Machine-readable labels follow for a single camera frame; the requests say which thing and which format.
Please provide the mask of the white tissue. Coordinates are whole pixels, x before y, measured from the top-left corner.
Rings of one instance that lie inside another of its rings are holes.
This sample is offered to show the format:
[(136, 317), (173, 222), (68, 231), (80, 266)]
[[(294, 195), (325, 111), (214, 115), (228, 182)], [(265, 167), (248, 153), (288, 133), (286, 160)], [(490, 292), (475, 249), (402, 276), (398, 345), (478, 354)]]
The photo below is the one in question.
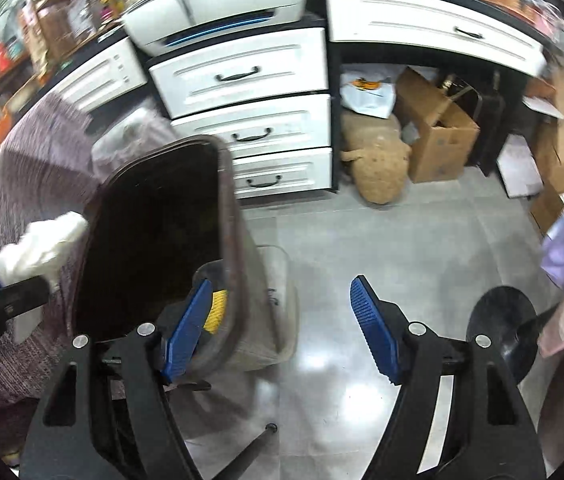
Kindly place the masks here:
[(86, 229), (88, 221), (76, 211), (29, 223), (17, 243), (0, 249), (0, 283), (7, 286), (44, 278), (56, 292), (60, 270)]

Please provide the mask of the brown trash bin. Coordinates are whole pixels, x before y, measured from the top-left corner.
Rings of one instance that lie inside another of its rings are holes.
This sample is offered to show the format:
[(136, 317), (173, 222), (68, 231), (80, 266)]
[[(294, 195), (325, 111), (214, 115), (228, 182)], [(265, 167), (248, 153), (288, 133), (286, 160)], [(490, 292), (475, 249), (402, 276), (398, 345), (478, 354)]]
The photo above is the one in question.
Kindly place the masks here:
[(189, 294), (206, 264), (219, 266), (209, 280), (227, 294), (227, 305), (184, 378), (287, 361), (298, 323), (285, 254), (257, 245), (249, 232), (227, 144), (190, 136), (128, 162), (96, 193), (73, 284), (73, 331), (107, 341), (157, 322)]

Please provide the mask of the red tin canister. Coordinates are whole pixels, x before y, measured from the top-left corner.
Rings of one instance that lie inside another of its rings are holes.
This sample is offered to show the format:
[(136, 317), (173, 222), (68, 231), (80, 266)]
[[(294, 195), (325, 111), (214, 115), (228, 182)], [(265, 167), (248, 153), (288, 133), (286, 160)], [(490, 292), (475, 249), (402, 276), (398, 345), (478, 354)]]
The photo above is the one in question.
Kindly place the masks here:
[(12, 65), (5, 45), (0, 42), (0, 73), (4, 73)]

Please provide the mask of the yellow foam net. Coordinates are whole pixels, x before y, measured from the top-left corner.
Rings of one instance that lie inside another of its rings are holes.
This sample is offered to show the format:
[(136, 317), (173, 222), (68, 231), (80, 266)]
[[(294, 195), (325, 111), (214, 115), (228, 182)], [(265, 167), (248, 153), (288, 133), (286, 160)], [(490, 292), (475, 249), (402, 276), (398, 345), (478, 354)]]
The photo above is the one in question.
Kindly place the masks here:
[(210, 311), (204, 322), (204, 330), (214, 335), (224, 319), (225, 310), (227, 310), (227, 291), (225, 289), (216, 290), (212, 292), (212, 303)]

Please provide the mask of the white printer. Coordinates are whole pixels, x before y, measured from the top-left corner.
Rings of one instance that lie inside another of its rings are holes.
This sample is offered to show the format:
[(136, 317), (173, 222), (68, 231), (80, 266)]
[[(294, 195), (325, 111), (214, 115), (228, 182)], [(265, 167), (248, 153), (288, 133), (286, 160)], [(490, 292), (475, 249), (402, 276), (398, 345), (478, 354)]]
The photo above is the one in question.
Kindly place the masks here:
[(121, 17), (125, 33), (159, 56), (232, 32), (292, 23), (306, 0), (138, 0)]

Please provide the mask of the white upper drawer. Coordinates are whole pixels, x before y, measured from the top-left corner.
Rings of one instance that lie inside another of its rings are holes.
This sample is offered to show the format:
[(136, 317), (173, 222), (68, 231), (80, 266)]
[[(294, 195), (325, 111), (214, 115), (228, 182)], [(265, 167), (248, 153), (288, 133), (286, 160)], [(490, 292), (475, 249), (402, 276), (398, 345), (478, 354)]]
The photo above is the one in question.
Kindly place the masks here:
[(172, 118), (212, 108), (327, 88), (321, 27), (221, 42), (149, 69)]

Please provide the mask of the white lower drawer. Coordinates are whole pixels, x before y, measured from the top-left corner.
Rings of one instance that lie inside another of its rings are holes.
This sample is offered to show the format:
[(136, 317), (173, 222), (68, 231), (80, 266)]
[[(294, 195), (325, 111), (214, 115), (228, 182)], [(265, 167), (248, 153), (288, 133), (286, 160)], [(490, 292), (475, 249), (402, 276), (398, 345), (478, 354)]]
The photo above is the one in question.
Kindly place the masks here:
[(332, 148), (308, 148), (233, 160), (240, 200), (327, 190), (332, 184)]

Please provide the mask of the white left cabinet drawer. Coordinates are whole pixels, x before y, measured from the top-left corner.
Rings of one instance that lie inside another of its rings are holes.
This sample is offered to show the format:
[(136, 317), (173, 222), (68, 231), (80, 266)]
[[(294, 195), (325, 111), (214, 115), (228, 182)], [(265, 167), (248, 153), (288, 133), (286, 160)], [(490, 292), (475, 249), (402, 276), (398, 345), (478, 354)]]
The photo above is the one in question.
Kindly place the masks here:
[(146, 82), (133, 44), (124, 38), (78, 66), (52, 92), (82, 112), (91, 112)]

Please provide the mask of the white orange-print plastic bag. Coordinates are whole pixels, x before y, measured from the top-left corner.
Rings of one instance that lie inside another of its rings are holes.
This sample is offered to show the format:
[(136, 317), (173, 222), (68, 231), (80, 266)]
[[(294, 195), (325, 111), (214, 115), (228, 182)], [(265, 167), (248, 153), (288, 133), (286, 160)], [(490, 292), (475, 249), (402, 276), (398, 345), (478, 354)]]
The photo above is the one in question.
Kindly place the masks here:
[(345, 72), (340, 76), (341, 104), (359, 115), (387, 119), (396, 104), (396, 88), (388, 77)]

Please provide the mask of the white middle drawer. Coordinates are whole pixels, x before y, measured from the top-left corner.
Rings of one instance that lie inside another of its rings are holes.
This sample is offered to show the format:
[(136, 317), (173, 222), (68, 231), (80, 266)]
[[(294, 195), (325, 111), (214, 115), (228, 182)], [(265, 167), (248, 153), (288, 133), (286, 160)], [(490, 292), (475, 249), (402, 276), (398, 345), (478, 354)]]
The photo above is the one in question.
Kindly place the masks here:
[(209, 110), (175, 119), (182, 136), (216, 136), (235, 158), (331, 145), (331, 98), (307, 94)]

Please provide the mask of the black stool base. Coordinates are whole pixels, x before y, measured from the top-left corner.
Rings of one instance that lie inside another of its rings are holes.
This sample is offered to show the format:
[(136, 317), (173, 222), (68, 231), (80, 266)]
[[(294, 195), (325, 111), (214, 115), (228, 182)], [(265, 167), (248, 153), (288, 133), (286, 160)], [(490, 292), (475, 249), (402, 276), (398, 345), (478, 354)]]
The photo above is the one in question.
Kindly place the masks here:
[(491, 288), (471, 312), (466, 339), (488, 337), (519, 384), (535, 363), (537, 340), (555, 310), (537, 313), (524, 292), (515, 287)]

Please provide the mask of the white right desk drawer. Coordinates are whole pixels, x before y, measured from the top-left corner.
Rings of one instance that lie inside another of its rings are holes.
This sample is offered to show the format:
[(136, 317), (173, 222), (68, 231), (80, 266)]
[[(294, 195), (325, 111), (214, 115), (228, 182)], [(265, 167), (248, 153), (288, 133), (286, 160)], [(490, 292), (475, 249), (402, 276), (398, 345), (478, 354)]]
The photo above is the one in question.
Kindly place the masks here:
[(334, 42), (375, 42), (472, 56), (536, 77), (544, 47), (483, 13), (442, 0), (325, 0)]

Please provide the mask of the cardboard box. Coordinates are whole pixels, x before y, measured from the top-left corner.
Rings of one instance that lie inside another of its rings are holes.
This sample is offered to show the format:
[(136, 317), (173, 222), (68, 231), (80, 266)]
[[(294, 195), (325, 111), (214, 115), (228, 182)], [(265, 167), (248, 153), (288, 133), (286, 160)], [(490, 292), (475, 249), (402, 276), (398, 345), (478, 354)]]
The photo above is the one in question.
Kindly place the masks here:
[(480, 127), (434, 84), (406, 67), (396, 82), (393, 114), (411, 146), (413, 183), (456, 180), (463, 174)]

